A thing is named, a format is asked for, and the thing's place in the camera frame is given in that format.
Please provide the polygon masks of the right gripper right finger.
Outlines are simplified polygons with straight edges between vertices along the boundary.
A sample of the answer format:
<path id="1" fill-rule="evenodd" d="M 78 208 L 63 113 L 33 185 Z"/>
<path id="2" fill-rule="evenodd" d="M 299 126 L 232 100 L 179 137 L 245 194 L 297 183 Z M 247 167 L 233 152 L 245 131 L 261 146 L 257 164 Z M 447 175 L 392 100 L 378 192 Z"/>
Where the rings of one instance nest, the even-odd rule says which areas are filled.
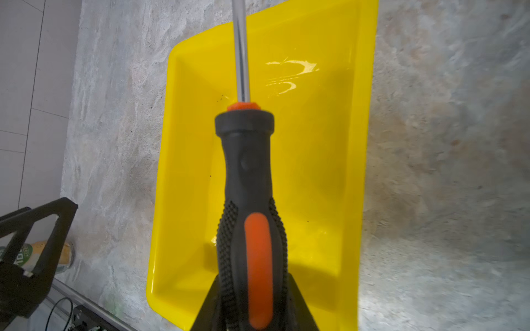
<path id="1" fill-rule="evenodd" d="M 319 331 L 292 274 L 288 275 L 287 317 L 285 330 Z"/>

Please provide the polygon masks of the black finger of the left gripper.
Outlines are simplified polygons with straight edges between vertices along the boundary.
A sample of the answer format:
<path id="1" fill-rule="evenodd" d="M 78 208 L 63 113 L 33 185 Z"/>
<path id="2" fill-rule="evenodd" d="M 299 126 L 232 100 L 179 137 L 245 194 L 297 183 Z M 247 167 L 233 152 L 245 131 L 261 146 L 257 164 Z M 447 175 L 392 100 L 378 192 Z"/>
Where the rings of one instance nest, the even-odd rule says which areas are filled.
<path id="1" fill-rule="evenodd" d="M 29 318 L 47 298 L 55 274 L 70 266 L 73 247 L 66 242 L 78 205 L 62 197 L 37 208 L 25 207 L 1 217 L 1 318 Z M 55 216 L 50 237 L 33 244 L 33 226 Z"/>

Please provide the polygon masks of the orange black screwdriver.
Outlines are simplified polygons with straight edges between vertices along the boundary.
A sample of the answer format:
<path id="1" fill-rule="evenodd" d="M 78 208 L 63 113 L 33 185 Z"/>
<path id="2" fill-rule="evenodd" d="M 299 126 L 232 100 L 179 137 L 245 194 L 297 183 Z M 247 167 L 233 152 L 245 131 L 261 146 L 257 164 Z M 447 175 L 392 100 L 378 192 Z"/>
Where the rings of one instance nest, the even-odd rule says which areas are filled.
<path id="1" fill-rule="evenodd" d="M 237 103 L 215 118 L 226 164 L 217 235 L 222 312 L 229 330 L 283 330 L 287 251 L 272 214 L 275 120 L 251 101 L 245 3 L 233 1 L 232 8 Z"/>

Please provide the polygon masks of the yellow plastic bin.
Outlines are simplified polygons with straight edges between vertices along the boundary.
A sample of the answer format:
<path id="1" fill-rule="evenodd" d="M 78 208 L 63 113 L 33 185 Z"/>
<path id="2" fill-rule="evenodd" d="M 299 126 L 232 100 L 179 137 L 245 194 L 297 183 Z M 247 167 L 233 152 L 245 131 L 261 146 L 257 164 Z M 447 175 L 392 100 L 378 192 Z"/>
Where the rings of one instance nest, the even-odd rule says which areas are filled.
<path id="1" fill-rule="evenodd" d="M 252 100 L 274 114 L 273 196 L 288 268 L 320 330 L 357 330 L 376 1 L 286 1 L 247 19 Z M 215 117 L 237 100 L 233 26 L 172 49 L 146 296 L 189 330 L 217 274 L 225 165 Z"/>

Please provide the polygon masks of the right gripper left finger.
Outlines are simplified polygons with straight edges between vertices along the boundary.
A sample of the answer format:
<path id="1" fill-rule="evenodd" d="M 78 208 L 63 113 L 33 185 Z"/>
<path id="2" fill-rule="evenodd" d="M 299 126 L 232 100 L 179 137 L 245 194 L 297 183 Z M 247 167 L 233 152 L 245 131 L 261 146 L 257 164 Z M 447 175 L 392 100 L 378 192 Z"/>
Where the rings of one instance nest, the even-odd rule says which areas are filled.
<path id="1" fill-rule="evenodd" d="M 217 331 L 219 330 L 219 280 L 214 278 L 210 290 L 204 299 L 202 307 L 190 331 Z"/>

